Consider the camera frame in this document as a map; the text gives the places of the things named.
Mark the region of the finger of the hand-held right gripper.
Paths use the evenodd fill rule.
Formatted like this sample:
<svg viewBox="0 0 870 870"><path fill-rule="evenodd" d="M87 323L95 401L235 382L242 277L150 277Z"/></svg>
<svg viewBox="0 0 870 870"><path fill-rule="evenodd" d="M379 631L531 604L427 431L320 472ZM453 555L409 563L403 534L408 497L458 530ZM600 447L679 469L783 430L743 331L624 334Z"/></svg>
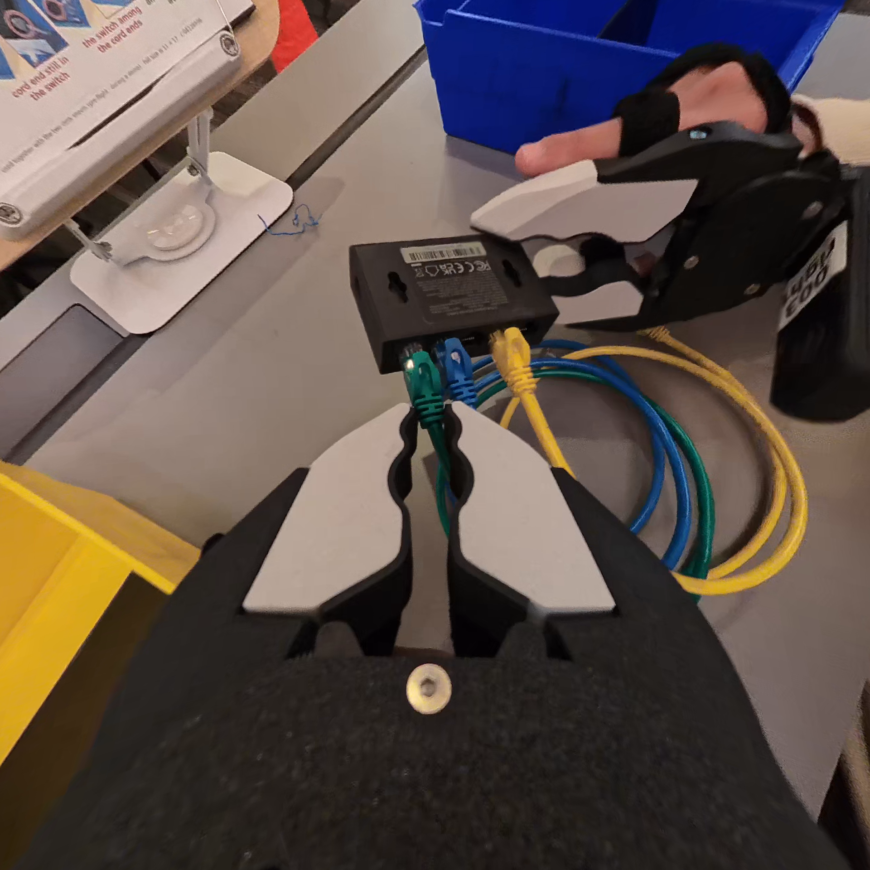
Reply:
<svg viewBox="0 0 870 870"><path fill-rule="evenodd" d="M607 237L533 243L533 268L558 310L559 324L589 324L637 316L643 277L625 247Z"/></svg>
<svg viewBox="0 0 870 870"><path fill-rule="evenodd" d="M600 235L646 242L686 209L697 179L605 183L593 161L556 169L505 190L471 215L471 227L512 242Z"/></svg>

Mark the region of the black bin divider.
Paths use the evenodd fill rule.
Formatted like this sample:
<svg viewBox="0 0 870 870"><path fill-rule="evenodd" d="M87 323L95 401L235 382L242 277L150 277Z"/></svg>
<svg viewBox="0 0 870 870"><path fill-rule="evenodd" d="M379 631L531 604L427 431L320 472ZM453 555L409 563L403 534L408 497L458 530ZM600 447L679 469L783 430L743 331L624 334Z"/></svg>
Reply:
<svg viewBox="0 0 870 870"><path fill-rule="evenodd" d="M597 38L627 45L646 46L657 12L658 1L625 1Z"/></svg>

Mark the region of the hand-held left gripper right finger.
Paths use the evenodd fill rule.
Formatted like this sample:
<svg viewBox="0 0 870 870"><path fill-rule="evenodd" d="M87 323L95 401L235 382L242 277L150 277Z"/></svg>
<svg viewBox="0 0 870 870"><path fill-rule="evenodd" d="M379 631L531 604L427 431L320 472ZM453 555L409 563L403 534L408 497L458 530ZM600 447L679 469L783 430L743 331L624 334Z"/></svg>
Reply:
<svg viewBox="0 0 870 870"><path fill-rule="evenodd" d="M528 442L466 404L445 412L456 504L448 534L451 642L494 657L515 625L600 619L616 602L554 470Z"/></svg>

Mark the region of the blue plastic bin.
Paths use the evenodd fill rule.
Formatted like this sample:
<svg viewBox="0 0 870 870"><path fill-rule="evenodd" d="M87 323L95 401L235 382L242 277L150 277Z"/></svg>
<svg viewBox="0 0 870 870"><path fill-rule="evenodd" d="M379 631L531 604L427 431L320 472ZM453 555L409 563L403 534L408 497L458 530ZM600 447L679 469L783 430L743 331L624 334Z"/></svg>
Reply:
<svg viewBox="0 0 870 870"><path fill-rule="evenodd" d="M415 3L446 134L513 154L608 120L704 44L758 52L793 90L843 2L658 1L640 47L597 38L625 1Z"/></svg>

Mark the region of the orange striped traffic cone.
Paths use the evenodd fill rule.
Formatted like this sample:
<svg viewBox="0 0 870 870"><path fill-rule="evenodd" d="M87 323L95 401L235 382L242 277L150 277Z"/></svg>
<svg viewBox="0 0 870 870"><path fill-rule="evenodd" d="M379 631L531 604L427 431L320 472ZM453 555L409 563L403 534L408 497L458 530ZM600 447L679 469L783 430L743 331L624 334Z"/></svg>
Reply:
<svg viewBox="0 0 870 870"><path fill-rule="evenodd" d="M319 38L303 1L278 1L277 41L271 62L280 74L304 54Z"/></svg>

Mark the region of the yellow plastic bin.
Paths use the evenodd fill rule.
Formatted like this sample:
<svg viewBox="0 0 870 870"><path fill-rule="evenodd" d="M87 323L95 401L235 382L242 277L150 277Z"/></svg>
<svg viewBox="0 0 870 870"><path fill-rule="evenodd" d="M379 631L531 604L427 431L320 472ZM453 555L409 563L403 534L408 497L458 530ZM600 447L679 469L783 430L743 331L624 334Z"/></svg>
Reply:
<svg viewBox="0 0 870 870"><path fill-rule="evenodd" d="M174 592L200 549L117 499L1 463L1 761L130 575Z"/></svg>

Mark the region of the person's right forearm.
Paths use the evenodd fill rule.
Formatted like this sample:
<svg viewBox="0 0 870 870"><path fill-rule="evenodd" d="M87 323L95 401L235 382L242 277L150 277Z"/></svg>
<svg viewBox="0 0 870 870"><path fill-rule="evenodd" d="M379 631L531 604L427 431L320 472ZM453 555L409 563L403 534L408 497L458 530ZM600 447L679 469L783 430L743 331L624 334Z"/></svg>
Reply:
<svg viewBox="0 0 870 870"><path fill-rule="evenodd" d="M793 108L815 136L843 164L869 166L869 100L814 98L796 94Z"/></svg>

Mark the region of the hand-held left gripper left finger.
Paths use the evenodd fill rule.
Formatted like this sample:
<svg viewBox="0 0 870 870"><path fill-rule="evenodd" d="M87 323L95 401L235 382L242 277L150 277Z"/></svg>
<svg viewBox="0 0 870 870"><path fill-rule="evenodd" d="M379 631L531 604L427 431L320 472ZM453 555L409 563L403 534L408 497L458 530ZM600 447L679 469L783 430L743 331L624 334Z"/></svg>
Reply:
<svg viewBox="0 0 870 870"><path fill-rule="evenodd" d="M391 656L412 588L412 407L397 404L303 470L246 593L246 614L341 622L364 654Z"/></svg>

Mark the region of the beige trousers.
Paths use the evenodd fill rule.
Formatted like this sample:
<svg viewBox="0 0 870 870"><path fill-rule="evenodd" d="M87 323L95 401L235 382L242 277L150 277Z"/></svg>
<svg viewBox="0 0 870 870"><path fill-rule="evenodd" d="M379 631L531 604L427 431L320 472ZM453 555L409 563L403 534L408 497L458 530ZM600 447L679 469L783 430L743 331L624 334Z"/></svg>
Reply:
<svg viewBox="0 0 870 870"><path fill-rule="evenodd" d="M841 753L841 766L857 817L869 830L869 683L865 682Z"/></svg>

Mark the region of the black network switch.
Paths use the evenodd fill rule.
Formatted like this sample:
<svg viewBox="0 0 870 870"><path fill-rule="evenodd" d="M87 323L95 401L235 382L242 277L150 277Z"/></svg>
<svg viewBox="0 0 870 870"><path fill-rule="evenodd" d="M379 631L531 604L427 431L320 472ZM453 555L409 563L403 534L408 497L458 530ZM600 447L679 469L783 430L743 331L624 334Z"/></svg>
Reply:
<svg viewBox="0 0 870 870"><path fill-rule="evenodd" d="M456 338L471 357L494 332L531 343L558 308L523 248L488 235L352 245L350 286L379 373L400 372L405 350Z"/></svg>

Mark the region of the person's right hand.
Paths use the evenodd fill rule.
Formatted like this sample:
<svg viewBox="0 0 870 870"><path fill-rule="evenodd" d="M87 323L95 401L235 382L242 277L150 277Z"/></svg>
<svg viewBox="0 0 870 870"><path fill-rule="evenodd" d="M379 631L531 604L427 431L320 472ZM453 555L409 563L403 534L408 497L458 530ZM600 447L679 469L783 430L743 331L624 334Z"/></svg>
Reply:
<svg viewBox="0 0 870 870"><path fill-rule="evenodd" d="M756 134L791 130L791 96L759 53L724 43L690 49L623 97L611 119L523 145L515 166L534 178L583 160L629 158L676 132L719 122Z"/></svg>

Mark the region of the blue thread scrap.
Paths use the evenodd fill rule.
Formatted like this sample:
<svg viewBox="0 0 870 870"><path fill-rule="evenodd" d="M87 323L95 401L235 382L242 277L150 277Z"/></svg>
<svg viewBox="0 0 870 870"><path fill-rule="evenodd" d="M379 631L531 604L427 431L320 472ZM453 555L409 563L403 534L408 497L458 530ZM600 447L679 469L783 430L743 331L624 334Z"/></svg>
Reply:
<svg viewBox="0 0 870 870"><path fill-rule="evenodd" d="M257 218L262 223L264 232L272 237L300 237L320 225L320 220L306 203L300 203L294 209L290 218L292 229L289 231L274 230L262 215L258 214Z"/></svg>

